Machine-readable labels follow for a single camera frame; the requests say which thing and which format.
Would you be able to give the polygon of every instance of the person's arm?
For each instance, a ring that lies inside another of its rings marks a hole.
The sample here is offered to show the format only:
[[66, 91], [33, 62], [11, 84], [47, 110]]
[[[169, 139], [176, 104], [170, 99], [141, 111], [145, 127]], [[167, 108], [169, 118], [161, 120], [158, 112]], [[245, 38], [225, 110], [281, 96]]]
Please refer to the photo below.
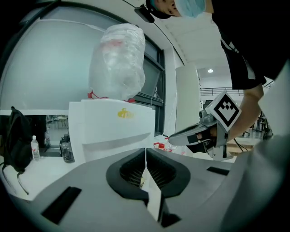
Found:
[[239, 118], [230, 129], [229, 139], [232, 140], [241, 135], [255, 123], [261, 113], [258, 101], [264, 95], [262, 84], [255, 88], [244, 90], [244, 98], [240, 105], [242, 110]]

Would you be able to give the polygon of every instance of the black backpack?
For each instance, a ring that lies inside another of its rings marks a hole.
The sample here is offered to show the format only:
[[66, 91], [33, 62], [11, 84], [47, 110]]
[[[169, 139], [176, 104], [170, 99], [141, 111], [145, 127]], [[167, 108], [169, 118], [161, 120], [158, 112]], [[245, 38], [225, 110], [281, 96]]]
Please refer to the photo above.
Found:
[[32, 159], [30, 144], [32, 141], [32, 132], [30, 122], [27, 117], [14, 107], [11, 107], [11, 110], [12, 112], [5, 130], [6, 135], [3, 135], [4, 162], [2, 167], [3, 176], [9, 185], [10, 183], [3, 171], [4, 168], [11, 165], [18, 172], [17, 179], [19, 182], [19, 175], [25, 171], [25, 168]]

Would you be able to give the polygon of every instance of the plastic bag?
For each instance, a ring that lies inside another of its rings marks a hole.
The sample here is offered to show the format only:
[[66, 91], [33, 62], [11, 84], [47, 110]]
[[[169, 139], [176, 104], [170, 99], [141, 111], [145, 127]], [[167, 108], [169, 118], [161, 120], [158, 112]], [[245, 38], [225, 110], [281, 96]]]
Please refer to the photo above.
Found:
[[109, 27], [95, 47], [89, 72], [89, 98], [127, 101], [145, 83], [143, 30], [132, 24]]

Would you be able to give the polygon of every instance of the yellow logo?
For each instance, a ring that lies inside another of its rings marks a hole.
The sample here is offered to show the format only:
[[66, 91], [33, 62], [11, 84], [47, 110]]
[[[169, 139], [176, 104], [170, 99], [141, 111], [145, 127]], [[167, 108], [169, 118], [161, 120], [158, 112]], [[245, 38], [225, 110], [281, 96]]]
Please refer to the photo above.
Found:
[[118, 117], [120, 117], [120, 118], [133, 118], [134, 114], [127, 111], [126, 108], [123, 108], [120, 112], [118, 112]]

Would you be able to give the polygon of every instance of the window frame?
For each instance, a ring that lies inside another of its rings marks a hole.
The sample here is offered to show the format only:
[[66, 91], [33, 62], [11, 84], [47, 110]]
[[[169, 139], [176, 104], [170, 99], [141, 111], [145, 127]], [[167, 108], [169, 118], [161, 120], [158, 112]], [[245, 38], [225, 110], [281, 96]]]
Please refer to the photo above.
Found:
[[[3, 71], [5, 65], [8, 61], [10, 54], [12, 53], [14, 47], [23, 36], [25, 31], [35, 22], [37, 19], [42, 19], [46, 16], [49, 12], [54, 10], [57, 7], [75, 7], [81, 9], [87, 9], [94, 11], [98, 14], [102, 14], [105, 17], [109, 17], [119, 23], [129, 23], [126, 20], [122, 19], [121, 17], [114, 15], [108, 11], [99, 9], [95, 6], [76, 3], [76, 2], [62, 2], [59, 0], [56, 1], [48, 1], [42, 3], [36, 3], [33, 5], [32, 9], [43, 7], [40, 11], [38, 11], [32, 18], [28, 21], [20, 22], [19, 27], [21, 28], [9, 41], [7, 44], [1, 59], [0, 59], [0, 79], [2, 78]], [[159, 80], [157, 81], [156, 88], [159, 89], [159, 92], [162, 93], [160, 98], [153, 97], [149, 94], [139, 92], [135, 97], [136, 103], [142, 103], [148, 106], [155, 106], [155, 136], [163, 134], [164, 131], [164, 119], [165, 119], [165, 60], [164, 60], [164, 50], [161, 50], [146, 34], [145, 34], [146, 43], [149, 43], [153, 48], [157, 51], [157, 60], [152, 58], [147, 52], [144, 53], [144, 60], [148, 61], [152, 64], [155, 68], [160, 70], [159, 78], [161, 79], [161, 84], [158, 84]]]

